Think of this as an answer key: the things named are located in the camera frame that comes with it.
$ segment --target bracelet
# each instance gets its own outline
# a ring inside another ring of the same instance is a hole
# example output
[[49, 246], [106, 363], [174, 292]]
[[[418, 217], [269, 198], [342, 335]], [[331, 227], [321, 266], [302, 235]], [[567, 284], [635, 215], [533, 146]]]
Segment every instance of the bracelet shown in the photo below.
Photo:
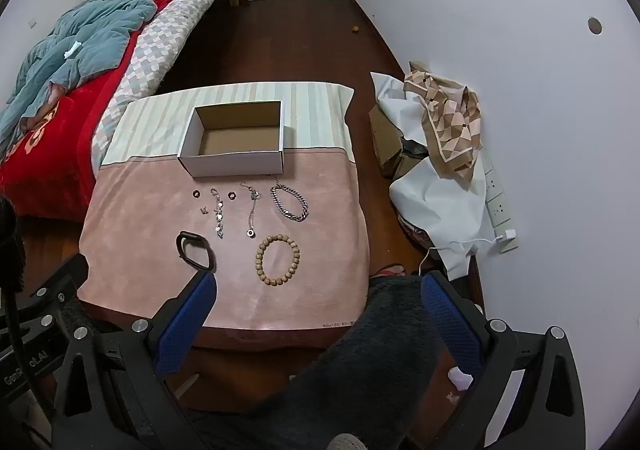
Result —
[[[276, 192], [276, 190], [280, 190], [280, 189], [291, 194], [298, 201], [300, 201], [300, 204], [302, 205], [302, 214], [295, 215], [293, 212], [290, 212], [289, 210], [284, 208], [284, 206], [282, 205], [282, 201], [280, 201], [280, 198], [278, 197], [278, 194]], [[276, 208], [287, 219], [291, 219], [292, 221], [298, 221], [299, 223], [302, 223], [302, 221], [304, 221], [308, 217], [309, 205], [307, 204], [306, 199], [302, 197], [300, 192], [293, 190], [290, 186], [283, 185], [280, 182], [280, 178], [277, 175], [276, 175], [276, 184], [271, 187], [270, 192], [271, 192], [271, 198], [273, 199], [273, 202], [276, 204]]]
[[[262, 268], [262, 258], [264, 256], [264, 252], [267, 250], [267, 247], [271, 243], [274, 243], [276, 241], [287, 243], [291, 248], [293, 248], [293, 261], [287, 273], [285, 273], [282, 277], [279, 277], [277, 279], [270, 279], [264, 274], [264, 269]], [[296, 273], [299, 264], [300, 248], [293, 241], [293, 239], [283, 234], [268, 236], [260, 243], [260, 247], [258, 247], [258, 251], [255, 253], [255, 271], [258, 274], [260, 280], [263, 281], [267, 286], [281, 286], [282, 284], [288, 282], [289, 279], [293, 278], [293, 275]]]

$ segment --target chain bracelet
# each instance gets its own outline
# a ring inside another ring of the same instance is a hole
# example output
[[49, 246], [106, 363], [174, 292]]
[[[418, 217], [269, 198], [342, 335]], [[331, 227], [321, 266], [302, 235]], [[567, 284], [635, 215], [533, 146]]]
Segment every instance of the chain bracelet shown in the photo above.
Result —
[[[302, 221], [304, 221], [309, 215], [309, 205], [307, 204], [306, 199], [303, 198], [299, 192], [293, 190], [290, 186], [283, 185], [280, 182], [280, 179], [278, 178], [277, 175], [275, 176], [275, 178], [276, 178], [276, 184], [275, 186], [271, 187], [270, 192], [271, 192], [271, 197], [273, 198], [273, 202], [276, 204], [276, 208], [287, 219], [291, 219], [292, 221], [298, 221], [299, 223], [302, 223]], [[284, 208], [284, 206], [282, 205], [282, 201], [280, 201], [280, 198], [276, 193], [277, 190], [284, 190], [285, 192], [295, 197], [298, 201], [300, 201], [300, 204], [302, 205], [302, 214], [295, 215], [293, 212], [290, 212], [289, 210]]]
[[216, 198], [216, 220], [218, 221], [216, 233], [218, 234], [218, 237], [222, 239], [222, 236], [224, 235], [222, 228], [222, 198], [220, 198], [220, 194], [218, 194], [218, 191], [215, 188], [211, 189], [211, 195]]

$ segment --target cardboard box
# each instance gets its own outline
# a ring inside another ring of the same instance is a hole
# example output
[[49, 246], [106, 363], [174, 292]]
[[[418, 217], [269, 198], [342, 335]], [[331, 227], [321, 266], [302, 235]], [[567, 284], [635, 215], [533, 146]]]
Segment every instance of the cardboard box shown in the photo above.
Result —
[[369, 120], [373, 149], [384, 177], [395, 181], [428, 156], [423, 146], [402, 138], [402, 131], [389, 121], [378, 105], [369, 112]]
[[382, 109], [375, 105], [369, 112], [373, 149], [384, 177], [393, 177], [400, 162], [402, 151], [402, 133], [389, 121]]
[[398, 158], [400, 159], [400, 163], [398, 163], [398, 168], [394, 173], [394, 181], [400, 179], [423, 160], [423, 158], [407, 156], [404, 153], [400, 153]]
[[282, 174], [282, 102], [196, 107], [178, 150], [193, 177]]

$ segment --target slipper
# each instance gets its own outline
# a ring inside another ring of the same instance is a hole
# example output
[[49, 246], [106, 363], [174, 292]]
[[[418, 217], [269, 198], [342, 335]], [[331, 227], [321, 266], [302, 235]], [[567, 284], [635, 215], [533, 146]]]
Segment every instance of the slipper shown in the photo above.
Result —
[[375, 277], [404, 277], [406, 275], [406, 270], [404, 266], [398, 263], [392, 263], [390, 265], [386, 265], [383, 268], [380, 268], [375, 274], [371, 275], [369, 278], [373, 279]]

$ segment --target white plastic bag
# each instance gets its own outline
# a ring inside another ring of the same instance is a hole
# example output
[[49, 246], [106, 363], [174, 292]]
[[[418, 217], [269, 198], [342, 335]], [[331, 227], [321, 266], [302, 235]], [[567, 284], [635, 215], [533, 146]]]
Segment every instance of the white plastic bag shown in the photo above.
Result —
[[[425, 109], [421, 97], [404, 92], [404, 82], [389, 75], [372, 73], [376, 98], [387, 118], [405, 139], [427, 145], [422, 130]], [[425, 230], [438, 248], [449, 280], [468, 273], [470, 239], [478, 237], [486, 183], [481, 159], [476, 161], [468, 188], [454, 178], [440, 178], [427, 157], [391, 184], [391, 201], [409, 223]]]

